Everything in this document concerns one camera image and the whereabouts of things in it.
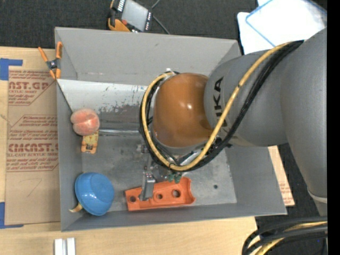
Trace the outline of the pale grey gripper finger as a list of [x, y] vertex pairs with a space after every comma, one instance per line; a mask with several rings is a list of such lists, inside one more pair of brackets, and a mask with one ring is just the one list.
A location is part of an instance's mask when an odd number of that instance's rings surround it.
[[140, 200], [145, 201], [148, 199], [148, 184], [149, 184], [149, 173], [143, 173], [143, 184], [142, 184], [142, 191], [140, 194]]
[[147, 174], [147, 196], [152, 196], [156, 179], [152, 173]]

